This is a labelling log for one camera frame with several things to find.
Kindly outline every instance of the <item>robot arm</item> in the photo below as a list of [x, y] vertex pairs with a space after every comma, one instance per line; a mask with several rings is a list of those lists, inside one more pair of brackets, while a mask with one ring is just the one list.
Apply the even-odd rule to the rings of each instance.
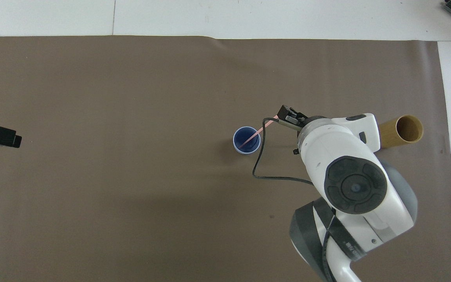
[[292, 243], [324, 281], [360, 281], [351, 261], [412, 228], [415, 194], [374, 155], [381, 144], [373, 114], [306, 117], [283, 106], [278, 116], [300, 128], [299, 154], [321, 194], [296, 210]]

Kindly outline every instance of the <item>cardboard tube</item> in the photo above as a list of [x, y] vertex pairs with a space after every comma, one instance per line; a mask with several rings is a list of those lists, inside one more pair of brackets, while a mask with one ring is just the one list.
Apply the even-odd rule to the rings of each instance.
[[379, 125], [381, 148], [390, 148], [418, 142], [424, 134], [421, 121], [406, 114]]

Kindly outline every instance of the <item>brown backdrop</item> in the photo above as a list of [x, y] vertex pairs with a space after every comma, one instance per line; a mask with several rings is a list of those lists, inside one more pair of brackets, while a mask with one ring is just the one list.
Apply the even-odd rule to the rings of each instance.
[[[419, 199], [362, 280], [451, 281], [451, 155], [435, 42], [0, 38], [0, 281], [318, 281], [294, 250], [313, 187], [251, 176], [233, 132], [282, 104], [308, 115], [414, 114], [415, 145], [378, 152]], [[259, 173], [306, 177], [268, 128]]]

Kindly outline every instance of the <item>blue cup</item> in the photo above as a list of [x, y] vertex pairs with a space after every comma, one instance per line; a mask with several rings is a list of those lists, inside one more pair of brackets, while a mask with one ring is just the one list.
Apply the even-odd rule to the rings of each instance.
[[256, 129], [253, 127], [240, 127], [233, 135], [233, 145], [236, 151], [240, 154], [248, 155], [255, 152], [258, 147], [260, 147], [260, 134], [255, 136], [252, 140], [248, 141], [243, 147], [240, 146], [248, 140], [248, 138], [252, 137], [253, 134], [256, 133]]

